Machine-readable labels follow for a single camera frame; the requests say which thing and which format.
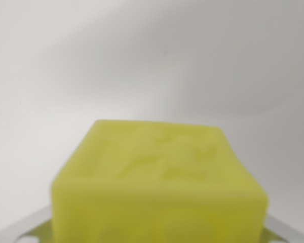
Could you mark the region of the black silver gripper left finger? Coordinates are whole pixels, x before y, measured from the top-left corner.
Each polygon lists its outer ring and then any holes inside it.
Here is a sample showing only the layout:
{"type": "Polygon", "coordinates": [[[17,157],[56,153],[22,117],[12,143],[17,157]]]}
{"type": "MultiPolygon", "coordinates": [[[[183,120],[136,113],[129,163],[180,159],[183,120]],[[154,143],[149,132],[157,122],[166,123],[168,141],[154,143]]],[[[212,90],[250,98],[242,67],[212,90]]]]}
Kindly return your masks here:
{"type": "Polygon", "coordinates": [[[46,206],[29,216],[0,230],[0,242],[15,242],[18,238],[51,219],[51,206],[46,206]]]}

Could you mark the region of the black silver gripper right finger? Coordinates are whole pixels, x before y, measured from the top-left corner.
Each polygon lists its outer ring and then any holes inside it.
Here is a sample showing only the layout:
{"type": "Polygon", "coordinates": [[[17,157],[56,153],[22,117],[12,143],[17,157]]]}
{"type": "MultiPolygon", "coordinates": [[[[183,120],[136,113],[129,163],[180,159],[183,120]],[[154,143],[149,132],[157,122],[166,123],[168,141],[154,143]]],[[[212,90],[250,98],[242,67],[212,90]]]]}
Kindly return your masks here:
{"type": "Polygon", "coordinates": [[[298,230],[290,227],[286,223],[278,220],[277,218],[267,215],[264,226],[267,230],[273,233],[275,236],[279,236],[286,242],[304,243],[304,234],[298,230]]]}

